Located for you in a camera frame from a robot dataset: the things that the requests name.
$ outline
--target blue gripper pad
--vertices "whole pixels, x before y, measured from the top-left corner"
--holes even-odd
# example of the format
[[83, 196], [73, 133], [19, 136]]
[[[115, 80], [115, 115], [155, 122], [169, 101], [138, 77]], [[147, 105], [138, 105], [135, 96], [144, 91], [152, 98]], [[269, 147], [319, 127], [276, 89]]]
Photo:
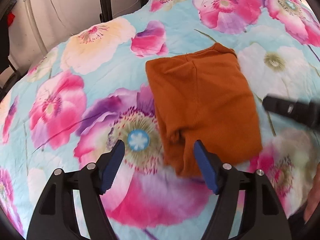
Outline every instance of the blue gripper pad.
[[100, 193], [104, 194], [111, 188], [112, 183], [116, 177], [122, 159], [124, 157], [125, 146], [124, 142], [118, 140], [111, 152], [107, 153], [111, 155], [110, 161], [101, 173], [101, 186]]
[[207, 187], [211, 189], [213, 193], [218, 194], [220, 191], [220, 187], [218, 185], [218, 171], [214, 169], [207, 157], [207, 154], [212, 153], [207, 152], [200, 140], [197, 140], [194, 143], [193, 153]]

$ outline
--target white wall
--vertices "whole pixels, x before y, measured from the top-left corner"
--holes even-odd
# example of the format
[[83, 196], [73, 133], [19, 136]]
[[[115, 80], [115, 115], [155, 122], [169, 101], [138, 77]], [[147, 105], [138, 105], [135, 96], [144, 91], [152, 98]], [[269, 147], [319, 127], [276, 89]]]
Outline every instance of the white wall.
[[[31, 0], [40, 34], [48, 49], [67, 40], [70, 36], [69, 32], [76, 34], [100, 22], [99, 14], [101, 13], [101, 8], [99, 0], [52, 1], [60, 19], [69, 31], [59, 22], [50, 0]], [[135, 2], [136, 0], [111, 0], [112, 13], [116, 14]], [[139, 8], [140, 2], [119, 15], [131, 13]], [[23, 0], [18, 0], [12, 12], [16, 18], [9, 28], [10, 54], [11, 59], [15, 61], [16, 66], [23, 73], [28, 70], [32, 63], [40, 60], [42, 56], [33, 37]], [[6, 71], [6, 73], [1, 75], [0, 85], [10, 73], [11, 71]]]

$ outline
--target blue flower center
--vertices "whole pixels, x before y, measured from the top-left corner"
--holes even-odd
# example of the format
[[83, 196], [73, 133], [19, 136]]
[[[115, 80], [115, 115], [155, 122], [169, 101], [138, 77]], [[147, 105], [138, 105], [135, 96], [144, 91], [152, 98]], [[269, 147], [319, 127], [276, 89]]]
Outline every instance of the blue flower center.
[[128, 145], [131, 150], [139, 152], [148, 147], [150, 142], [149, 135], [141, 129], [133, 130], [128, 135]]
[[287, 5], [292, 9], [292, 10], [295, 10], [296, 9], [296, 6], [294, 5], [293, 2], [289, 1], [289, 0], [286, 0], [285, 1], [287, 3]]

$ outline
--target brown fabric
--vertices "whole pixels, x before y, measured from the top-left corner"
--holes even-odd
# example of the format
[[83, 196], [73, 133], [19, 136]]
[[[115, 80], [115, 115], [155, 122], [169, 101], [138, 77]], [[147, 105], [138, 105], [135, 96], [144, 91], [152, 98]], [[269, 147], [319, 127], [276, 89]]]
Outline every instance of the brown fabric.
[[236, 54], [219, 43], [146, 63], [165, 163], [199, 176], [193, 144], [201, 139], [223, 162], [237, 164], [262, 149], [254, 98]]

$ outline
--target white pipe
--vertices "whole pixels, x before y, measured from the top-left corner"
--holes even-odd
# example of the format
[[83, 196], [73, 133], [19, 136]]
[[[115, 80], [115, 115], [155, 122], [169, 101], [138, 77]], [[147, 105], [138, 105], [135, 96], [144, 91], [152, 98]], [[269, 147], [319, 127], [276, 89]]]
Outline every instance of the white pipe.
[[47, 55], [48, 51], [44, 45], [38, 26], [36, 24], [35, 16], [33, 15], [32, 7], [31, 7], [31, 1], [30, 0], [23, 0], [23, 1], [26, 6], [26, 12], [27, 12], [28, 20], [29, 20], [33, 35], [36, 39], [36, 42], [38, 43], [41, 53], [45, 56]]

